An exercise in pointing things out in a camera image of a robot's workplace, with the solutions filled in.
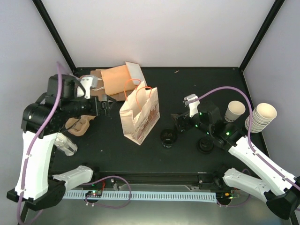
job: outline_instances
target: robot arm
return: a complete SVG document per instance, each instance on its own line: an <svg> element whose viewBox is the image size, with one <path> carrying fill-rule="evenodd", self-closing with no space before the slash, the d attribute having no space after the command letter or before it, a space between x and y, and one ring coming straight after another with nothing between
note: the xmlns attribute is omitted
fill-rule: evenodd
<svg viewBox="0 0 300 225"><path fill-rule="evenodd" d="M41 210L58 204L66 191L91 180L93 170L86 166L79 166L69 172L48 178L52 149L56 145L66 155L73 155L77 151L77 146L60 133L67 120L81 115L108 115L115 102L115 99L106 95L103 96L103 101L99 101L97 96L90 96L90 89L97 86L98 80L95 76L87 76L78 81L69 75L62 75L63 87L59 106L35 141L28 157L26 152L29 144L54 104L58 88L57 81L57 75L51 76L47 93L24 110L21 126L23 158L20 177L15 189L7 193L9 199L17 202L20 194L24 192L23 200L32 210ZM26 174L24 174L23 165L26 158L29 160ZM24 190L21 189L23 176L25 176Z"/></svg>
<svg viewBox="0 0 300 225"><path fill-rule="evenodd" d="M192 127L198 128L208 135L214 145L245 163L262 180L231 168L222 177L224 183L254 195L266 202L274 214L282 219L288 219L300 204L300 191L286 179L292 180L299 186L300 177L296 178L282 169L251 143L256 150L254 153L249 147L246 134L234 124L225 122L219 108L212 102L189 103L190 100L197 98L195 94L186 97L185 105L189 106L189 111L182 115L172 115L176 128L181 132ZM263 162L258 154L280 171L284 178Z"/></svg>

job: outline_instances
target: orange rope handle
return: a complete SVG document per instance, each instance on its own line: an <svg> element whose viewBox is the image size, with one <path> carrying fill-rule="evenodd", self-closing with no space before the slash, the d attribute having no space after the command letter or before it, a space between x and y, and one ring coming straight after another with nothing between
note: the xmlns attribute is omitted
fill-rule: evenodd
<svg viewBox="0 0 300 225"><path fill-rule="evenodd" d="M126 84L128 83L128 81L139 81L139 82L141 83L141 80L140 80L140 79L129 79L129 80L126 80L126 82L125 82L125 84L124 84L124 94L125 94L126 101L127 101Z"/></svg>
<svg viewBox="0 0 300 225"><path fill-rule="evenodd" d="M147 86L147 87L141 87L140 89L144 89L144 88L145 88L145 89L146 89L146 88L150 88L150 89L151 89L150 94L149 94L149 97L150 97L151 92L152 92L152 88ZM142 110L141 105L139 104L139 102L138 102L138 100L137 100L137 93L140 91L140 89L137 90L137 92L136 92L136 94L135 94L135 99L136 99L136 103L137 103L137 105L139 106L140 110Z"/></svg>

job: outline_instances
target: stacked paper cups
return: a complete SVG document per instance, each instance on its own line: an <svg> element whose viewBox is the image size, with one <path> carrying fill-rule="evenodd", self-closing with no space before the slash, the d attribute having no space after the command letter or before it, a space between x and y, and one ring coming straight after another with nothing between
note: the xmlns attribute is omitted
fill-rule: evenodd
<svg viewBox="0 0 300 225"><path fill-rule="evenodd" d="M260 103L252 112L252 133L259 133L265 129L277 116L276 109L267 103ZM250 116L245 121L245 127L249 129Z"/></svg>

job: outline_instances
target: paper cup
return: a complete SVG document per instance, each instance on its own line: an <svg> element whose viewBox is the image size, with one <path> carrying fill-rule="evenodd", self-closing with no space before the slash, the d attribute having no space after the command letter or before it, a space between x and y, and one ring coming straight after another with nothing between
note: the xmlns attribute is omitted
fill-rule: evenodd
<svg viewBox="0 0 300 225"><path fill-rule="evenodd" d="M256 107L255 113L262 121L273 120L277 117L276 109L268 103L260 103Z"/></svg>
<svg viewBox="0 0 300 225"><path fill-rule="evenodd" d="M259 133L277 116L276 109L267 103L260 103L252 112L251 133ZM245 128L249 130L250 116L245 120Z"/></svg>
<svg viewBox="0 0 300 225"><path fill-rule="evenodd" d="M225 120L227 122L235 122L244 112L246 108L244 104L239 101L232 101L228 104L228 108L225 113Z"/></svg>

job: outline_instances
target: black table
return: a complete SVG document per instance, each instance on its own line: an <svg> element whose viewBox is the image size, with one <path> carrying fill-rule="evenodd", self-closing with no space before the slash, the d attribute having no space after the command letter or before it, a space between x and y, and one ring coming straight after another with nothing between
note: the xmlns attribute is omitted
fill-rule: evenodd
<svg viewBox="0 0 300 225"><path fill-rule="evenodd" d="M179 135L170 149L162 146L159 135L164 128L174 126L171 113L187 111L183 98L195 93L198 96L220 86L233 86L247 93L244 77L237 68L142 68L147 84L158 88L160 119L141 146L123 136L117 103L110 117L97 117L90 122L85 135L69 137L78 145L71 157L56 151L51 173L63 173L83 163L98 166L101 176L119 175L131 183L143 184L195 184L203 172L212 173L222 164L237 170L248 168L229 153L215 147L204 155L197 150L196 142L206 134L191 129ZM82 69L80 75L90 74ZM213 101L224 116L228 103L238 100L246 105L246 112L236 125L243 127L249 115L245 99L233 90L221 90L205 100ZM264 153L266 148L261 134L253 135L253 143Z"/></svg>

